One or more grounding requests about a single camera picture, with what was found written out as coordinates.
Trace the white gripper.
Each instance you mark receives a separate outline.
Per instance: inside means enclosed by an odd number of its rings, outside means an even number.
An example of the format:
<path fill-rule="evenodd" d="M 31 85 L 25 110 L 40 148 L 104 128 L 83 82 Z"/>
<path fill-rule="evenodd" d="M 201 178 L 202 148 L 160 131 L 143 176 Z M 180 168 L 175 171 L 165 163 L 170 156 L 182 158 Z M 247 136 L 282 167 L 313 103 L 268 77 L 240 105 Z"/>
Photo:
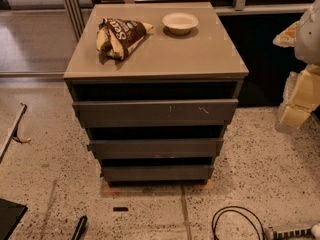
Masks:
<path fill-rule="evenodd" d="M 278 34 L 272 43 L 282 48 L 293 47 L 295 45 L 297 26 L 298 21 L 292 23 Z M 280 123 L 298 129 L 309 118 L 309 112 L 314 111 L 320 105 L 319 65 L 308 64 L 306 68 L 299 73 L 294 90 L 289 99 L 289 104 L 293 107 L 286 106 L 284 108 L 284 112 L 280 117 Z"/>

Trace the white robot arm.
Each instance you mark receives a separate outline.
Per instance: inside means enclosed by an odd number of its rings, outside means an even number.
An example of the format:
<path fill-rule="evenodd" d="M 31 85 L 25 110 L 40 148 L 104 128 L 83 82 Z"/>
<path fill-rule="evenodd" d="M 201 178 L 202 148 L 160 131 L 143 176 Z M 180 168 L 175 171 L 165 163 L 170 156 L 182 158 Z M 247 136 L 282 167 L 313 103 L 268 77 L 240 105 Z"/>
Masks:
<path fill-rule="evenodd" d="M 273 44 L 293 47 L 295 57 L 306 63 L 300 73 L 289 74 L 276 121 L 282 131 L 299 129 L 320 105 L 320 0 L 278 34 Z"/>

